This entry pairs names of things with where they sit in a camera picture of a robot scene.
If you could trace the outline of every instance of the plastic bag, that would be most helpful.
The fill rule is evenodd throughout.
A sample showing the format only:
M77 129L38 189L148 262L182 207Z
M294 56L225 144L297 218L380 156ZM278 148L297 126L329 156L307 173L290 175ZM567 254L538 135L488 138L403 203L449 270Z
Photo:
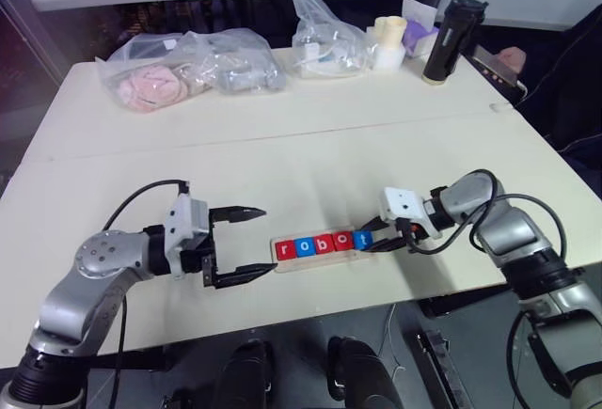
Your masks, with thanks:
M211 35L188 32L173 54L189 55L193 49L197 50L198 74L225 94L278 91L286 84L267 41L247 28Z
M303 78L357 75L370 66L372 44L359 28L340 21L322 0L293 0L299 17L293 69Z
M142 34L130 39L106 61L96 58L104 86L120 104L151 111L209 89L197 72L197 54L173 54L182 34Z

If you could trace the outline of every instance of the white table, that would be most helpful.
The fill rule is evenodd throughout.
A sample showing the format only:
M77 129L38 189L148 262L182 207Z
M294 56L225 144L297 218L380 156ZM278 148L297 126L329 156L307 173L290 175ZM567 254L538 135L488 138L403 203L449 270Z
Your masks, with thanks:
M81 143L79 148L76 140L83 136L60 129L69 123L63 117L77 117L76 108L87 110L79 102L89 87L80 88L80 94L71 87L74 77L70 77L0 199L0 257L5 265L0 275L0 311L6 320L0 367L14 366L19 360L41 301L69 270L78 245L98 231L134 189L158 179L190 180L193 195L213 207L243 204L268 211L267 216L247 223L218 225L215 239L221 272L244 263L270 260L272 238L361 226L376 214L376 198L385 185L415 189L426 196L430 189L450 184L478 167L494 171L507 191L540 197L558 211L567 229L570 266L600 261L600 201L514 110L489 109L488 104L495 99L488 96L493 94L485 83L480 83L476 73L463 70L462 66L460 63L459 73L448 86L433 91L447 92L449 99L453 86L469 87L465 81L468 79L475 86L471 92L480 100L472 101L470 109L466 109L466 103L448 100L450 107L445 111L445 100L441 98L441 105L425 103L420 105L421 110L408 103L388 111L379 108L384 104L373 103L368 108L361 105L361 116L356 104L356 111L350 115L354 123L350 126L347 122L343 124L345 128L337 130L336 119L328 111L342 112L337 104L323 102L321 110L311 106L306 113L312 116L303 119L299 116L301 104L292 101L306 97L319 102L317 95L308 95L312 92L308 88L327 94L329 84L349 91L353 85L345 81L293 81L288 96L281 97L291 104L271 104L269 114L263 102L272 103L270 97L230 100L215 96L215 102L224 101L222 110L234 107L236 116L229 116L228 124L224 119L216 121L227 114L202 105L200 98L197 105L167 109L155 118L129 115L96 103L96 125L103 134L90 128L90 141ZM83 79L83 72L72 75ZM394 102L403 75L398 80L378 80L375 75L368 75L353 81L356 85L370 82L364 87L372 90L381 87L381 99ZM434 98L424 87L420 81L407 85L404 98L417 101L414 92ZM70 100L66 99L67 90ZM98 90L88 92L86 100L93 102L101 97L98 94ZM352 95L360 97L360 92ZM471 100L459 92L456 96ZM347 97L348 102L341 104L356 103L354 97ZM278 118L277 125L260 123L263 134L237 127L249 122L255 111L258 118L267 121L277 109L287 107L299 116L293 119L303 122L303 129L285 116ZM146 140L161 132L161 122L155 120L161 117L164 124L169 119L171 125L179 125L191 134L191 122L185 115L202 118L193 113L193 108L215 114L209 119L213 129L223 125L221 140L216 139L213 144L182 144L180 138L168 133L169 129L157 136L158 143ZM372 124L374 116L379 117L376 125ZM130 137L117 125L121 134L110 136L110 130L102 130L108 129L109 120L105 118L110 117L127 122L135 134ZM324 118L330 128L325 127ZM218 132L209 128L210 122L202 125L204 133L218 137ZM63 147L60 139L71 146ZM46 150L51 152L48 156L44 154ZM161 222L173 197L173 190L167 189L142 196L122 215L116 227L138 230ZM556 230L546 214L522 201L516 203L532 214L558 246ZM162 276L136 284L128 294L126 348L465 291L502 281L502 274L485 255L468 245L466 237L460 238L443 257L409 256L404 251L372 255L349 264L270 273L248 285L219 291L204 289L198 275L181 281ZM117 333L114 325L102 353L116 350Z
M286 66L289 49L277 58ZM60 160L188 148L255 138L329 132L391 122L487 113L504 103L462 58L449 82L421 81L424 61L399 73L335 80L290 77L278 94L225 97L209 91L151 114L130 112L105 93L94 63L73 66L24 157Z

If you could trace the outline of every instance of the robotic arm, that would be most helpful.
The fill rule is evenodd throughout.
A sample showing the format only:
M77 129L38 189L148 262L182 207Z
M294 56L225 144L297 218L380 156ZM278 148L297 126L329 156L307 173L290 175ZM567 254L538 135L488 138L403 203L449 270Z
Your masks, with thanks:
M570 397L574 409L602 407L602 306L568 270L565 251L559 256L533 220L508 202L532 198L504 195L501 184L484 170L437 188L431 196L423 200L413 191L385 188L380 216L364 228L378 230L391 223L400 236L376 242L369 251L407 246L413 252L440 252L456 234L434 250L423 250L417 242L440 238L441 230L454 225L460 225L459 234L473 224L476 239L503 272L531 322L529 342L551 388Z
M134 283L202 271L203 285L219 289L268 273L275 264L246 265L219 275L213 238L215 222L264 214L238 206L208 209L190 197L185 185L163 225L137 233L104 230L88 238L44 301L25 355L0 394L0 409L79 407L91 360Z

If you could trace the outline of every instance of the black tumbler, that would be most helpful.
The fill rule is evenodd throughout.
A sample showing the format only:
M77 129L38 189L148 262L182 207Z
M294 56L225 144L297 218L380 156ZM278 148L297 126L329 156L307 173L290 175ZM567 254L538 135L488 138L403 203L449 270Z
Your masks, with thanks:
M487 5L477 0L450 1L422 80L430 85L445 82L455 69L458 56L467 47L472 29L483 22Z

